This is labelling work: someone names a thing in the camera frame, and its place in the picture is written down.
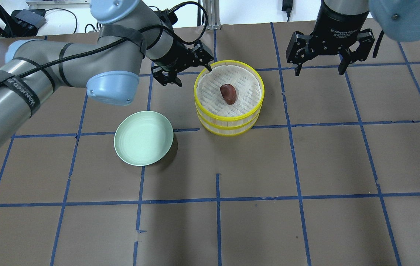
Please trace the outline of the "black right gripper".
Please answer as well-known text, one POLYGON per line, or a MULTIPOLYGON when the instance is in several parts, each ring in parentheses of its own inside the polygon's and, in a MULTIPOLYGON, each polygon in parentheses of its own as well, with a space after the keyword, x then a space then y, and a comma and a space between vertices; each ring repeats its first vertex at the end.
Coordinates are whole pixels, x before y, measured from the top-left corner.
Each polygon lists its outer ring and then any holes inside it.
POLYGON ((296 65, 295 76, 299 77, 306 61, 321 55, 341 54, 340 76, 345 74, 350 64, 365 61, 375 41, 372 29, 362 30, 368 14, 348 15, 319 10, 313 32, 309 35, 293 32, 286 49, 286 61, 296 65))

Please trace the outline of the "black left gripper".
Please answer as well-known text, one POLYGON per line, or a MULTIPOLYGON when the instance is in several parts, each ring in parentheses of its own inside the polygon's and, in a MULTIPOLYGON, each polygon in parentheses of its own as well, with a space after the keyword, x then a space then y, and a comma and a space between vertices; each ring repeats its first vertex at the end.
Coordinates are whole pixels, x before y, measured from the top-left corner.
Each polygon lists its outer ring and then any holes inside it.
POLYGON ((152 67, 152 76, 162 86, 174 84, 182 87, 182 81, 177 76, 180 72, 198 66, 211 72, 210 62, 214 59, 213 52, 202 41, 197 41, 191 48, 174 42, 167 54, 152 60, 155 64, 152 67))

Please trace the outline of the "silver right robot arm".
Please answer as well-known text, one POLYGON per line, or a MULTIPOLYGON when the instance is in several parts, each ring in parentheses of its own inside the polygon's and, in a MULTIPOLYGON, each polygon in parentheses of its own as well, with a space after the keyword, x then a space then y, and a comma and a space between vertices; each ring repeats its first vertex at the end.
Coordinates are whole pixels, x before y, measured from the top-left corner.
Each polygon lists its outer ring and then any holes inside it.
POLYGON ((420 0, 322 0, 313 31, 295 31, 286 61, 299 76, 306 61, 322 55, 341 56, 338 73, 376 57, 384 36, 398 42, 420 40, 420 0))

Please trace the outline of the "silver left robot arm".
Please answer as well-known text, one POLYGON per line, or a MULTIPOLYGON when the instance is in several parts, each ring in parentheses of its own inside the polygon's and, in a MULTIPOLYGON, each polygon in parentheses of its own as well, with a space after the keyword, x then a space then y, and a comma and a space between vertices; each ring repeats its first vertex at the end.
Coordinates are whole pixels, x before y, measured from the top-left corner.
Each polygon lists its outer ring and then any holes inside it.
POLYGON ((144 58, 155 64, 152 77, 164 86, 182 86, 177 75, 190 67, 211 71, 214 55, 201 38, 185 41, 175 34, 179 8, 154 11, 142 0, 92 0, 91 14, 102 24, 96 44, 39 39, 10 44, 0 68, 0 147, 61 86, 127 106, 144 58))

